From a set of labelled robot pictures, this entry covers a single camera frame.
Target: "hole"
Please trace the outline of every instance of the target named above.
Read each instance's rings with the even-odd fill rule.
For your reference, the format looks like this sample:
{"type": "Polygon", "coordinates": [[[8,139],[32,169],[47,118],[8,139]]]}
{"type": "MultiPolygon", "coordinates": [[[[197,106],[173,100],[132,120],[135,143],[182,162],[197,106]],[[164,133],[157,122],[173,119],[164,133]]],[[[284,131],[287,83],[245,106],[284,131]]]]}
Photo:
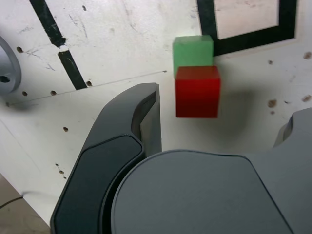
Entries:
{"type": "Polygon", "coordinates": [[[304,59],[310,59],[312,56],[312,53],[309,51],[309,52],[306,52],[303,56],[304,59]]]}
{"type": "Polygon", "coordinates": [[[0,82],[1,83],[8,83],[8,82],[10,82],[10,79],[9,79],[9,77],[1,76],[0,82]]]}
{"type": "Polygon", "coordinates": [[[270,101],[268,101],[268,107],[273,108],[276,106],[276,103],[277,103],[276,99],[270,100],[270,101]]]}
{"type": "Polygon", "coordinates": [[[20,48],[19,46],[18,47],[16,47],[16,50],[21,54],[21,53],[24,53],[24,51],[23,51],[23,49],[22,48],[20,48]]]}
{"type": "Polygon", "coordinates": [[[307,101],[310,101],[311,98],[312,98],[311,95],[306,95],[304,98],[302,98],[302,101],[303,101],[303,102],[307,102],[307,101]]]}

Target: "gray metal disc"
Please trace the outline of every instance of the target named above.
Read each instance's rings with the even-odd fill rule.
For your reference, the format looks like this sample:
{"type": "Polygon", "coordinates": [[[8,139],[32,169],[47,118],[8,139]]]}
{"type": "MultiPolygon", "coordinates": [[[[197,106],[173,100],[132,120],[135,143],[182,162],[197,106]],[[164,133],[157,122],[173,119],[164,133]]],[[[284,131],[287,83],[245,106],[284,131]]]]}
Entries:
{"type": "Polygon", "coordinates": [[[21,82],[21,70],[13,50],[0,37],[0,95],[16,90],[21,82]]]}

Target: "scratch mark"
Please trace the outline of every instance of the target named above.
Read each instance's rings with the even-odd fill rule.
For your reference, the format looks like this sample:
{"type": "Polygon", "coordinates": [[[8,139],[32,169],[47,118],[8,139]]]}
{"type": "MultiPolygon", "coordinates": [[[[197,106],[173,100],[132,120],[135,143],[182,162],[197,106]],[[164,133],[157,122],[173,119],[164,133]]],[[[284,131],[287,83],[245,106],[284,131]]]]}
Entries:
{"type": "Polygon", "coordinates": [[[296,79],[296,76],[292,76],[292,78],[289,79],[289,82],[292,83],[294,79],[296,79]]]}
{"type": "Polygon", "coordinates": [[[35,161],[30,157],[30,155],[26,152],[26,150],[23,148],[23,146],[20,144],[20,142],[15,138],[15,136],[13,135],[13,133],[10,131],[10,129],[4,124],[4,122],[2,121],[2,119],[0,119],[0,122],[4,125],[4,127],[6,128],[6,130],[11,134],[11,136],[14,138],[14,140],[17,142],[17,144],[23,149],[23,151],[25,152],[25,154],[30,158],[30,160],[32,161],[32,163],[37,167],[37,169],[41,172],[40,168],[38,167],[38,165],[35,163],[35,161]]]}
{"type": "Polygon", "coordinates": [[[88,38],[86,28],[84,27],[83,22],[82,21],[80,21],[80,22],[81,22],[81,25],[82,25],[82,28],[83,28],[83,31],[84,31],[84,35],[86,36],[86,38],[88,38]]]}
{"type": "Polygon", "coordinates": [[[128,7],[126,6],[126,3],[125,3],[124,0],[122,0],[122,5],[123,5],[123,8],[124,8],[124,10],[125,10],[125,12],[126,12],[127,20],[128,20],[128,22],[129,22],[129,26],[130,26],[134,31],[136,31],[137,33],[143,35],[141,32],[139,32],[139,31],[135,28],[136,24],[135,24],[135,23],[132,23],[132,20],[131,20],[131,18],[130,18],[130,15],[131,15],[132,12],[129,11],[129,9],[128,9],[128,7]]]}
{"type": "Polygon", "coordinates": [[[75,25],[76,27],[78,27],[78,24],[74,21],[74,19],[72,18],[71,15],[69,15],[69,18],[72,20],[72,22],[74,23],[74,25],[75,25]]]}
{"type": "Polygon", "coordinates": [[[35,55],[35,54],[34,54],[35,52],[38,51],[38,49],[37,49],[37,50],[34,50],[34,51],[32,51],[32,52],[29,52],[29,51],[31,51],[31,50],[28,50],[28,51],[25,52],[26,54],[28,54],[28,57],[31,56],[31,55],[33,55],[33,56],[35,56],[35,57],[39,57],[39,58],[40,58],[39,55],[35,55]]]}
{"type": "Polygon", "coordinates": [[[47,65],[48,65],[48,67],[46,67],[46,69],[55,71],[55,70],[53,69],[53,67],[51,67],[51,65],[50,65],[49,63],[47,63],[47,65]]]}
{"type": "Polygon", "coordinates": [[[31,31],[31,30],[33,30],[33,29],[34,29],[33,27],[26,27],[26,28],[24,28],[23,30],[21,30],[21,31],[19,32],[19,34],[21,34],[21,33],[23,33],[23,32],[31,31]]]}

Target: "green cube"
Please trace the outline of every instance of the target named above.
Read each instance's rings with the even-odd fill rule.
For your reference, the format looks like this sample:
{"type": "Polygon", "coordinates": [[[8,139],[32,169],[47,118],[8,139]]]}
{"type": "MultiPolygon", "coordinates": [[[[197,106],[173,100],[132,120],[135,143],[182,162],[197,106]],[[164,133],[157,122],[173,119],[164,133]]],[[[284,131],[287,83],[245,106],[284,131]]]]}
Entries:
{"type": "Polygon", "coordinates": [[[179,67],[212,66],[214,41],[210,36],[178,37],[173,43],[174,76],[179,67]]]}

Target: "floor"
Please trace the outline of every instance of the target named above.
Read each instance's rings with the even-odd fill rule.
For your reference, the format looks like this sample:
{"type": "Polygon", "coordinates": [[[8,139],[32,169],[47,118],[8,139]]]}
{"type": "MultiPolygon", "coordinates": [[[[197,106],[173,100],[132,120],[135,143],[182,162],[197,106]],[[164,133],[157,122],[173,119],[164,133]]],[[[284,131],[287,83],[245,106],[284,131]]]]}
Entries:
{"type": "MultiPolygon", "coordinates": [[[[0,174],[0,205],[19,197],[19,193],[0,174]]],[[[49,234],[49,226],[24,200],[17,200],[0,210],[0,234],[49,234]]]]}

